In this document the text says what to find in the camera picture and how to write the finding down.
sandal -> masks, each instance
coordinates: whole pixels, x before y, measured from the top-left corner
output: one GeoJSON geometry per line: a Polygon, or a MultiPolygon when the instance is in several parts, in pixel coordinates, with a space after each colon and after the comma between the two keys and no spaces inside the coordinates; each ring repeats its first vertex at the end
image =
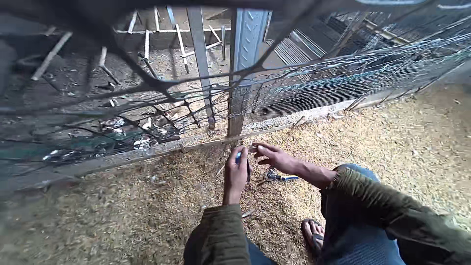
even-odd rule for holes
{"type": "MultiPolygon", "coordinates": [[[[313,221],[315,224],[317,224],[319,226],[322,226],[321,224],[319,224],[314,219],[304,219],[302,221],[302,223],[301,223],[301,232],[302,232],[302,236],[304,237],[304,240],[306,241],[306,246],[308,246],[308,247],[310,247],[310,244],[308,242],[308,236],[306,235],[306,233],[304,232],[302,227],[304,226],[305,223],[307,223],[309,221],[313,221]]],[[[312,241],[314,242],[314,246],[311,248],[311,252],[312,252],[312,257],[313,257],[314,260],[316,260],[320,256],[321,249],[322,249],[322,245],[320,245],[319,242],[316,239],[324,240],[324,237],[320,234],[313,234],[312,235],[312,241]]]]}

foot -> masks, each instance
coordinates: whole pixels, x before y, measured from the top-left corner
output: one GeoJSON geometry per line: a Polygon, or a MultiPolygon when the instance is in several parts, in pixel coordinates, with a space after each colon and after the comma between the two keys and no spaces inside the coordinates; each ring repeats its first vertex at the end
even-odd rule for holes
{"type": "Polygon", "coordinates": [[[314,258],[317,258],[324,243],[324,228],[312,219],[305,219],[301,224],[301,231],[308,242],[309,249],[315,255],[314,258]]]}

sawdust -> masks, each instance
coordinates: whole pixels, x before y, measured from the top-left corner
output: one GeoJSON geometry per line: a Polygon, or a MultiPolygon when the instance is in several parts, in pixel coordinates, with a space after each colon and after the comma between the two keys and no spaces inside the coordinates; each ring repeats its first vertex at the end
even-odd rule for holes
{"type": "MultiPolygon", "coordinates": [[[[462,92],[421,95],[387,108],[367,108],[314,124],[257,135],[320,166],[356,163],[381,181],[464,229],[470,225],[470,144],[462,92]]],[[[34,204],[9,202],[3,211],[5,264],[182,264],[185,242],[206,207],[220,205],[224,175],[216,172],[230,146],[152,158],[103,173],[34,204]]],[[[320,194],[303,180],[255,182],[266,170],[251,158],[252,182],[242,212],[244,230],[280,264],[307,264],[304,218],[325,224],[320,194]]]]}

knee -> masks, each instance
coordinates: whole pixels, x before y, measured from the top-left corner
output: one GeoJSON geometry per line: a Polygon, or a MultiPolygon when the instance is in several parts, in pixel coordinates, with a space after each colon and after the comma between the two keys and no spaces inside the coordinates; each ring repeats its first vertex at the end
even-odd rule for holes
{"type": "Polygon", "coordinates": [[[373,171],[369,170],[368,168],[360,167],[357,164],[343,164],[343,165],[338,166],[336,169],[342,169],[342,168],[353,169],[353,170],[363,174],[367,178],[370,178],[374,181],[380,182],[380,180],[376,176],[376,174],[373,171]]]}

green jacket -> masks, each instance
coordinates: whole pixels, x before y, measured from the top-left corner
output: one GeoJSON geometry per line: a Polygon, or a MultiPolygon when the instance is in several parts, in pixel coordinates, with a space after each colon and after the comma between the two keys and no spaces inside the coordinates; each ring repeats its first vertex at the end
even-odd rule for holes
{"type": "MultiPolygon", "coordinates": [[[[337,171],[321,191],[351,196],[357,211],[371,224],[398,239],[406,264],[471,264],[471,237],[448,227],[428,207],[350,168],[337,171]]],[[[240,205],[206,209],[185,247],[185,263],[250,264],[240,205]]]]}

